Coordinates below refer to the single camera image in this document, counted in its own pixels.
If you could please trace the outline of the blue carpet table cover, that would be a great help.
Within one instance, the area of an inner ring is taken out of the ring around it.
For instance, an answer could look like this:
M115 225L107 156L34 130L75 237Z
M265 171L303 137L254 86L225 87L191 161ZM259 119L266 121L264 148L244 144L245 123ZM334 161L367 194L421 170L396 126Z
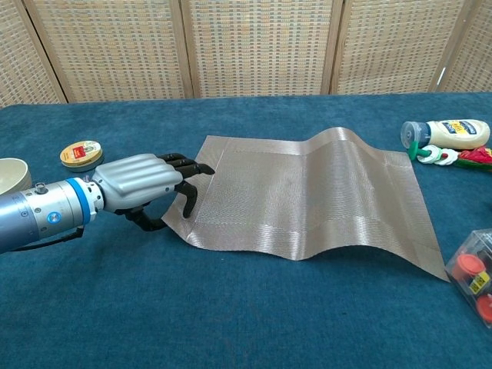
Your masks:
M208 135L302 141L329 127L401 150L407 120L492 126L492 92L113 101L0 108L0 158L36 181L60 150L194 157ZM0 369L492 369L461 293L386 251L302 262L212 252L102 214L82 238L0 256Z

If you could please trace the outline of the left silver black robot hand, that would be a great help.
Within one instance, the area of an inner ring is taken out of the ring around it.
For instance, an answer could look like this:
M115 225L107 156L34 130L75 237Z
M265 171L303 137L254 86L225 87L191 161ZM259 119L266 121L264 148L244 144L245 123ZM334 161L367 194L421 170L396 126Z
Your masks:
M167 224L149 218L145 206L175 191L186 197L182 216L189 218L198 189L187 179L201 174L213 175L214 169L179 153L139 154L99 165L91 180L100 188L105 211L124 215L143 231L158 231Z

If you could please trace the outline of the gray woven placemat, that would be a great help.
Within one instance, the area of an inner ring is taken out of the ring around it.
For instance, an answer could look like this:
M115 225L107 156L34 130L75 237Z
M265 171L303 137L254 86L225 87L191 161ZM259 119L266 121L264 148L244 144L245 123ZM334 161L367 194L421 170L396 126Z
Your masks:
M190 179L189 218L178 195L164 221L212 251L253 251L292 261L347 246L389 251L447 279L434 227L409 157L365 143L347 128L305 141L208 136Z

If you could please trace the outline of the round yellow tin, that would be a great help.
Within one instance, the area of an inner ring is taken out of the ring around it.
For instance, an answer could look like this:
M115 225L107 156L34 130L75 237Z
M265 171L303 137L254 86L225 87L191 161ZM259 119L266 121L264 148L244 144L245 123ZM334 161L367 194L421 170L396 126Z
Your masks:
M62 165L73 172L90 171L101 164L104 158L101 144L92 140L75 142L59 154Z

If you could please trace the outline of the clear box of red caps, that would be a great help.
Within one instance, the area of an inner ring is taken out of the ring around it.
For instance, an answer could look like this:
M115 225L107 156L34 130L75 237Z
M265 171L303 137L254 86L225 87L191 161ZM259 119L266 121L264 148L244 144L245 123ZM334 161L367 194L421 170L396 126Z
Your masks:
M492 228L473 230L445 271L482 323L492 330Z

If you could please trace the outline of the mayonnaise squeeze bottle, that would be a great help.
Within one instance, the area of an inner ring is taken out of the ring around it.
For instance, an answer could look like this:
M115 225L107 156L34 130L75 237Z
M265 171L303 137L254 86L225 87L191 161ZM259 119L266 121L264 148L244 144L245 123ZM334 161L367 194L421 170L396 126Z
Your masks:
M439 148L471 150L485 146L490 138L488 123L476 119L443 121L406 121L401 127L401 143L409 148L416 142L419 148L435 145Z

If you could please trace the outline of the woven wood folding screen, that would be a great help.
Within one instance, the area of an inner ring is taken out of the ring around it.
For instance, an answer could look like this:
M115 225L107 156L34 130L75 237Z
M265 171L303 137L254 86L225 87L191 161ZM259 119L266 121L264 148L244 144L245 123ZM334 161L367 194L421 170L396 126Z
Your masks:
M492 0L0 0L0 108L492 91Z

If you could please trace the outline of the white bowl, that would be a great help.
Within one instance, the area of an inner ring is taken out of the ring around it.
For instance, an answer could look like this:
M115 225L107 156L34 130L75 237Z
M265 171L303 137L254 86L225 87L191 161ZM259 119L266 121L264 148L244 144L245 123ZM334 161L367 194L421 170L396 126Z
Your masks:
M20 158L0 158L0 196L32 187L28 164Z

